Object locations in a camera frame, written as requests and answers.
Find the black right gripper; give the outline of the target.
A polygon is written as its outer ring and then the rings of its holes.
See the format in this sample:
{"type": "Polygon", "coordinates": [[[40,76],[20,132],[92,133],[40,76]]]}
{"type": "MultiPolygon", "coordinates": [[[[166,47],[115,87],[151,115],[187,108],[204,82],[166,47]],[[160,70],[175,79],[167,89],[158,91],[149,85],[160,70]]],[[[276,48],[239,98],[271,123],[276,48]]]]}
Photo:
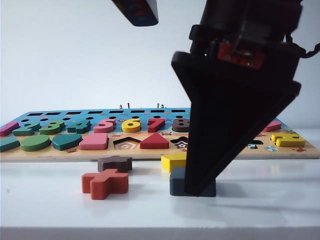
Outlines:
{"type": "Polygon", "coordinates": [[[190,32],[195,80],[293,79],[302,49],[289,41],[299,0],[209,0],[190,32]]]}

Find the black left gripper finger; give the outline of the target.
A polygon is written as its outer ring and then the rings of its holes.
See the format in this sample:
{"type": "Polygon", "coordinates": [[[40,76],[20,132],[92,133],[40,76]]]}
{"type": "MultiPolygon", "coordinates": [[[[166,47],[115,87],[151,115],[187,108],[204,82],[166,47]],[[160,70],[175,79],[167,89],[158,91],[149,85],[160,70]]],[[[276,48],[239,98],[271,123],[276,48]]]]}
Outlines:
{"type": "Polygon", "coordinates": [[[112,2],[135,27],[149,27],[159,23],[156,0],[112,0],[112,2]]]}

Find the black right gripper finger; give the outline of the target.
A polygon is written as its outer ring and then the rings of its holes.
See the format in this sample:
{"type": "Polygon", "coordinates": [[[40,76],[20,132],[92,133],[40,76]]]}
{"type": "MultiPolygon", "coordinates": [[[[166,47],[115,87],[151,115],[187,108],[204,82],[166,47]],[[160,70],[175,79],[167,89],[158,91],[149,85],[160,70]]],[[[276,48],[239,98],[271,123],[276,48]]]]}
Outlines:
{"type": "Polygon", "coordinates": [[[177,51],[171,65],[190,101],[184,189],[199,196],[299,94],[299,57],[268,53],[261,69],[177,51]]]}

